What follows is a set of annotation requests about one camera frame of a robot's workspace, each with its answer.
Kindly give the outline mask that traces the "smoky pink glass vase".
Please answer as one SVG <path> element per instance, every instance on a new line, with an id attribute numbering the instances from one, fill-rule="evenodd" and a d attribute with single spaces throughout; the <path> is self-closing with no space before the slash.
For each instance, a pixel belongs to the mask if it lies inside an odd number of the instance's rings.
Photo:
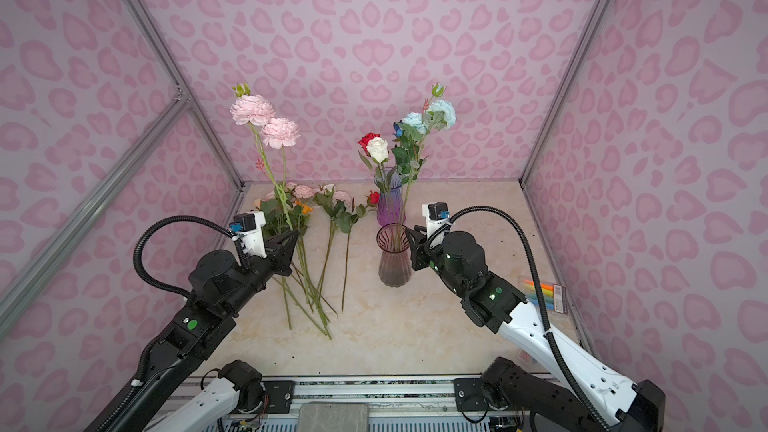
<path id="1" fill-rule="evenodd" d="M 405 285 L 412 274 L 405 227 L 399 223 L 383 226 L 377 233 L 376 242 L 381 250 L 378 266 L 381 282 L 392 288 Z"/>

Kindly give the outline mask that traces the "red rose long stem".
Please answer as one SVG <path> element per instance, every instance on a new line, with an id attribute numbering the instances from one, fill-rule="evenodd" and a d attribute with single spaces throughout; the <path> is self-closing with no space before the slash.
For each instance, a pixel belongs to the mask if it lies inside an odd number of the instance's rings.
<path id="1" fill-rule="evenodd" d="M 379 138 L 380 135 L 376 133 L 368 133 L 364 135 L 359 141 L 358 144 L 360 145 L 362 151 L 369 156 L 370 153 L 368 151 L 368 144 L 375 138 Z"/>

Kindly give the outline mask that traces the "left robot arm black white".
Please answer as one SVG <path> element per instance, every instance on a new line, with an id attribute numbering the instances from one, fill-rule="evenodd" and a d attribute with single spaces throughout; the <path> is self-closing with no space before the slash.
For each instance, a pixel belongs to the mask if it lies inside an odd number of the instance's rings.
<path id="1" fill-rule="evenodd" d="M 214 250 L 197 262 L 190 297 L 140 354 L 137 370 L 86 429 L 141 431 L 173 392 L 207 361 L 236 326 L 236 318 L 274 275 L 290 274 L 299 233 L 267 241 L 264 257 L 241 264 L 228 250 Z"/>

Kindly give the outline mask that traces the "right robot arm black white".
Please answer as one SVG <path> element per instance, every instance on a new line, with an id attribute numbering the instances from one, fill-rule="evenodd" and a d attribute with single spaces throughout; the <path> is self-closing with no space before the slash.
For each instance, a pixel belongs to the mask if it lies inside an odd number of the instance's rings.
<path id="1" fill-rule="evenodd" d="M 512 342 L 553 377 L 498 357 L 480 378 L 489 407 L 520 407 L 569 431 L 662 430 L 666 396 L 656 384 L 633 381 L 546 326 L 538 306 L 488 268 L 471 234 L 448 232 L 431 249 L 426 232 L 424 226 L 405 231 L 413 269 L 435 272 L 473 324 Z"/>

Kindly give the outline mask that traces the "white rose long stem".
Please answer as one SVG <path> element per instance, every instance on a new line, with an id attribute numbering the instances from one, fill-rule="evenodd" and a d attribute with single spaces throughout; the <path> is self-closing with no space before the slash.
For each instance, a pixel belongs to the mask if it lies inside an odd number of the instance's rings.
<path id="1" fill-rule="evenodd" d="M 365 149 L 372 162 L 375 185 L 379 189 L 377 221 L 380 226 L 386 226 L 391 222 L 386 208 L 386 198 L 390 191 L 390 178 L 386 168 L 386 162 L 389 159 L 389 145 L 381 136 L 373 134 Z"/>

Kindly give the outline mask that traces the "pink carnation sprig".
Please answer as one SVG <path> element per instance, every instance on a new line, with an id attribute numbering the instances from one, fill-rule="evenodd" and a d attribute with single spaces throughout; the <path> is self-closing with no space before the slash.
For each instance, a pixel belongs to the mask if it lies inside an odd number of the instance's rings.
<path id="1" fill-rule="evenodd" d="M 280 152 L 283 172 L 286 172 L 286 150 L 297 144 L 300 137 L 299 126 L 292 120 L 277 115 L 274 105 L 262 95 L 255 94 L 247 83 L 237 83 L 232 87 L 235 100 L 229 111 L 238 126 L 248 127 L 254 136 L 263 171 L 272 183 L 278 210 L 282 213 L 290 230 L 297 229 L 297 222 L 291 216 L 293 204 L 288 197 L 287 180 L 278 180 L 272 170 L 267 152 L 269 149 Z"/>

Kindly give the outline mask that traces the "light blue flower sprig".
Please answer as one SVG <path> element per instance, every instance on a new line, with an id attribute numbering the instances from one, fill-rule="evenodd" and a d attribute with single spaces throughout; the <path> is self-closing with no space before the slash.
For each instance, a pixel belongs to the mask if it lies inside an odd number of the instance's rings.
<path id="1" fill-rule="evenodd" d="M 446 87 L 435 83 L 430 95 L 424 100 L 420 111 L 411 111 L 398 122 L 404 133 L 401 137 L 394 135 L 392 152 L 395 158 L 395 169 L 403 183 L 403 202 L 405 216 L 411 186 L 417 181 L 426 163 L 425 142 L 432 132 L 445 131 L 456 123 L 456 110 L 453 104 L 445 99 Z"/>

